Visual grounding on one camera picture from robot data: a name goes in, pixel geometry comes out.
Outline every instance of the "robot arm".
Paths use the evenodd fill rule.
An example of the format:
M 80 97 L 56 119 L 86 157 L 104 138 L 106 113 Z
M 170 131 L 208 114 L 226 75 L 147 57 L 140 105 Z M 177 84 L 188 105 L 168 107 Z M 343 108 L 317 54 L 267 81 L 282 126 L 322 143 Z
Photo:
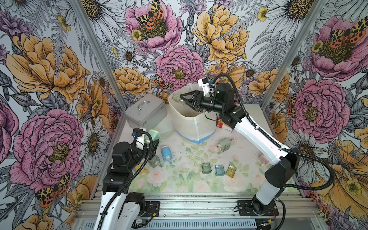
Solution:
M 132 135 L 137 142 L 134 141 L 132 144 L 120 142 L 114 146 L 113 162 L 103 180 L 103 194 L 94 230 L 128 230 L 132 228 L 136 217 L 144 214 L 146 210 L 144 194 L 136 192 L 127 194 L 131 180 L 140 172 L 137 170 L 133 174 L 132 169 L 139 165 L 143 158 L 151 160 L 159 144 L 159 139 L 152 140 L 151 135 L 149 137 L 152 144 L 147 144 L 147 141 L 144 141 L 144 133 L 149 134 L 145 129 L 133 129 Z
M 216 84 L 216 89 L 212 91 L 214 88 L 211 85 L 212 82 L 208 79 L 201 79 L 199 84 L 202 86 L 203 91 L 196 90 L 184 93 L 180 95 L 180 98 L 198 112 L 207 110 L 220 113 L 220 118 L 225 124 L 250 140 L 273 165 L 265 172 L 266 181 L 253 198 L 253 211 L 256 214 L 263 215 L 271 201 L 277 199 L 286 186 L 299 189 L 321 190 L 333 183 L 333 171 L 328 164 L 320 159 L 304 156 L 297 148 L 290 149 L 281 144 L 254 121 L 246 112 L 243 105 L 236 106 L 234 104 L 234 96 L 236 94 L 239 98 L 239 94 L 232 78 L 226 74 L 220 74 L 213 82 L 216 82 L 222 76 L 227 77 L 233 87 L 228 83 L 218 83 Z M 330 179 L 326 184 L 313 188 L 286 185 L 286 182 L 298 169 L 301 156 L 318 161 L 329 170 Z

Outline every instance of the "pink peony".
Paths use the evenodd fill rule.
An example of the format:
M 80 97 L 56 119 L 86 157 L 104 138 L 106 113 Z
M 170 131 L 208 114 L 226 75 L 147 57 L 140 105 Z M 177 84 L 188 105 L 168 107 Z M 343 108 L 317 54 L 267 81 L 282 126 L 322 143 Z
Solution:
M 342 86 L 331 79 L 307 80 L 297 93 L 296 118 L 291 119 L 293 129 L 309 133 L 317 143 L 332 141 L 349 121 L 350 108 L 345 104 L 345 96 Z
M 203 78 L 203 61 L 196 52 L 183 46 L 168 48 L 156 58 L 157 74 L 164 82 L 171 83 L 174 90 Z
M 180 17 L 176 17 L 175 13 L 169 5 L 160 1 L 161 7 L 165 10 L 164 19 L 160 29 L 153 28 L 150 31 L 143 29 L 141 31 L 142 38 L 137 42 L 145 52 L 155 52 L 156 50 L 166 50 L 171 45 L 179 43 L 183 23 Z M 125 24 L 128 25 L 127 32 L 133 33 L 134 30 L 142 30 L 137 18 L 141 15 L 148 15 L 151 11 L 151 4 L 148 7 L 142 5 L 141 8 L 134 6 L 133 8 L 126 8 L 125 10 Z
M 10 181 L 38 191 L 53 187 L 63 176 L 74 179 L 82 168 L 79 147 L 83 136 L 80 122 L 65 110 L 52 109 L 31 118 L 14 138 Z
M 19 121 L 11 108 L 0 100 L 0 164 L 8 156 L 11 136 L 17 131 Z
M 312 54 L 308 60 L 308 69 L 317 72 L 325 78 L 345 81 L 360 72 L 368 64 L 368 33 L 357 43 L 344 43 L 338 48 L 331 47 L 331 31 L 340 29 L 346 31 L 358 21 L 343 21 L 333 16 L 314 37 Z

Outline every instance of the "floral tablecloth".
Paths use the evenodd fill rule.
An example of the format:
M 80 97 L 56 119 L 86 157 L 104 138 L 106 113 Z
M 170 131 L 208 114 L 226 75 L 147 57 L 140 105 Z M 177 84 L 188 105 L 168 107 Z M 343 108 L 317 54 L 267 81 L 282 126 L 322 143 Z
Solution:
M 229 150 L 218 154 L 216 145 L 224 138 L 235 139 L 231 141 Z M 163 161 L 161 154 L 163 146 L 171 149 L 172 164 Z M 161 142 L 156 152 L 163 167 L 152 168 L 147 164 L 146 170 L 131 183 L 129 192 L 255 194 L 265 180 L 264 172 L 271 167 L 271 164 L 261 163 L 260 154 L 261 152 L 249 140 L 236 131 L 229 133 L 216 128 L 216 132 L 200 145 L 188 142 L 175 131 L 170 131 L 161 135 Z M 202 173 L 201 164 L 205 162 L 211 165 L 212 172 L 209 174 Z M 237 167 L 235 176 L 233 178 L 227 175 L 216 176 L 215 165 L 217 164 L 222 164 L 225 171 L 230 164 L 234 165 Z M 284 192 L 298 192 L 298 190 L 287 188 Z

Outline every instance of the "moth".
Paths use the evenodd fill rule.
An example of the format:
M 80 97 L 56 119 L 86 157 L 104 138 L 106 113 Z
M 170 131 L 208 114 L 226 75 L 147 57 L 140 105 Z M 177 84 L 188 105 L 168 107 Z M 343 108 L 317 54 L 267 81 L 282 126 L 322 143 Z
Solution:
M 47 208 L 52 204 L 54 200 L 57 200 L 59 196 L 65 195 L 70 188 L 70 174 L 66 174 L 61 178 L 60 182 L 54 187 L 43 188 L 36 192 L 36 198 L 41 201 L 40 206 Z
M 341 29 L 334 29 L 331 31 L 330 39 L 332 40 L 330 46 L 334 49 L 339 48 L 341 45 L 346 46 L 348 43 L 357 43 L 359 42 L 365 35 L 365 29 L 368 26 L 368 16 L 358 21 L 350 29 L 343 31 Z
M 148 14 L 139 16 L 137 20 L 141 25 L 146 26 L 147 29 L 153 29 L 155 24 L 158 24 L 159 20 L 164 18 L 164 15 L 165 10 L 161 7 L 159 0 L 153 0 L 151 11 Z

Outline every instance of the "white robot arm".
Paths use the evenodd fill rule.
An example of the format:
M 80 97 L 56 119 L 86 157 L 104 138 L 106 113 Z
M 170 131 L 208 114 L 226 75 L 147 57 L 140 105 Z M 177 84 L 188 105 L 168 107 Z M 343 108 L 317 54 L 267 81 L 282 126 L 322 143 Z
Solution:
M 227 77 L 231 85 L 228 83 L 211 84 L 215 83 L 220 77 Z M 254 121 L 245 110 L 244 105 L 235 105 L 234 97 L 236 96 L 239 101 L 240 97 L 233 79 L 229 75 L 219 74 L 213 82 L 204 78 L 199 80 L 199 85 L 203 88 L 203 91 L 196 90 L 180 95 L 186 105 L 198 112 L 207 110 L 220 113 L 220 118 L 225 124 L 250 140 L 273 165 L 265 172 L 266 180 L 253 198 L 253 211 L 256 214 L 263 215 L 270 202 L 277 199 L 285 187 L 322 190 L 333 183 L 333 170 L 327 163 L 319 158 L 305 156 L 296 148 L 290 149 L 283 145 Z M 327 183 L 318 187 L 286 184 L 298 169 L 300 157 L 309 158 L 324 165 L 330 172 Z

